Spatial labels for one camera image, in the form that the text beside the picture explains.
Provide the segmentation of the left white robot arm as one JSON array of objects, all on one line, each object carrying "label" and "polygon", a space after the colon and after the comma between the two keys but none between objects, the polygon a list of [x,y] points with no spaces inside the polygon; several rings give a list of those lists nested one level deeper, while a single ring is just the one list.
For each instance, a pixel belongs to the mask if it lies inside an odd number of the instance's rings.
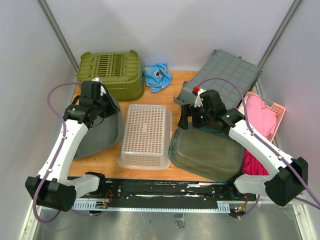
[{"label": "left white robot arm", "polygon": [[80,94],[58,117],[61,129],[56,143],[38,174],[26,179],[25,187],[34,208],[67,212],[86,194],[101,198],[107,193],[102,173],[88,171],[69,180],[72,161],[116,145],[123,136],[124,124],[118,102],[98,77],[82,82]]}]

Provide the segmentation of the olive green plastic basin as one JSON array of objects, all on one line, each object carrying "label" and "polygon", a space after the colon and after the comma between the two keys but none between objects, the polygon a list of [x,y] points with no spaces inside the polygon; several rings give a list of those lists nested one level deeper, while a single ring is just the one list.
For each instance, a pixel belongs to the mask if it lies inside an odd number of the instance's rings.
[{"label": "olive green plastic basin", "polygon": [[90,53],[80,57],[77,72],[79,82],[99,77],[110,94],[119,102],[140,99],[145,91],[145,79],[140,57],[129,52]]}]

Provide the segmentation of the white perforated plastic basket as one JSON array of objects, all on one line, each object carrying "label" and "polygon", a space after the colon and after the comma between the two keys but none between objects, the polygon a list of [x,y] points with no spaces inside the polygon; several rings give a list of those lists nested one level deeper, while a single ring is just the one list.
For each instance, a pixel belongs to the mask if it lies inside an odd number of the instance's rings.
[{"label": "white perforated plastic basket", "polygon": [[165,170],[171,165],[172,113],[164,105],[131,104],[118,164],[137,170]]}]

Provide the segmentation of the grey plastic tray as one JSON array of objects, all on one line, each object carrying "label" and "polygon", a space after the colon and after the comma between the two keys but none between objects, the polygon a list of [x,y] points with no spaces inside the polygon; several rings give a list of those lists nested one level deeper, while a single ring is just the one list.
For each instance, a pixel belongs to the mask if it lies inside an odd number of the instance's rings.
[{"label": "grey plastic tray", "polygon": [[107,118],[99,116],[93,121],[92,127],[79,124],[76,120],[65,122],[66,133],[64,148],[69,148],[68,155],[74,153],[74,160],[89,157],[118,144],[124,136],[124,122],[120,106],[117,105],[117,113]]}]

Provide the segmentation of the large grey plastic bin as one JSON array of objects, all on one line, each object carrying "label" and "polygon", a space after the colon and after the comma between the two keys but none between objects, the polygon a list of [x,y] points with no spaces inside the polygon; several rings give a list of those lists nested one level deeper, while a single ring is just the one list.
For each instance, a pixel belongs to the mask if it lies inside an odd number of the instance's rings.
[{"label": "large grey plastic bin", "polygon": [[238,107],[241,96],[251,91],[262,70],[239,56],[223,50],[214,50],[209,61],[189,81],[184,81],[178,96],[173,101],[178,105],[193,104],[195,86],[204,90],[216,90],[226,109]]}]

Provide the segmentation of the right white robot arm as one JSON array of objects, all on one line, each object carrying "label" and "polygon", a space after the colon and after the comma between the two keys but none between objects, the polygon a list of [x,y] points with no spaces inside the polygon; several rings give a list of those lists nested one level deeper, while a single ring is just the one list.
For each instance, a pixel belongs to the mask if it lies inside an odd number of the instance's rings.
[{"label": "right white robot arm", "polygon": [[248,123],[237,108],[226,109],[216,90],[199,90],[194,103],[183,104],[178,127],[186,130],[188,118],[194,128],[213,127],[248,150],[267,170],[267,175],[240,174],[226,188],[232,200],[244,194],[266,195],[285,206],[307,189],[307,161],[283,152]]}]

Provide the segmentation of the clear blue plastic tub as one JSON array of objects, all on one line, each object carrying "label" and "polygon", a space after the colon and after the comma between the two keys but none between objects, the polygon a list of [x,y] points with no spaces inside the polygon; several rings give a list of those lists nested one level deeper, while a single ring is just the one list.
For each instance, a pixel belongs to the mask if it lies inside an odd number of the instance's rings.
[{"label": "clear blue plastic tub", "polygon": [[216,130],[179,127],[171,138],[168,155],[180,169],[226,182],[241,172],[244,151],[242,145]]}]

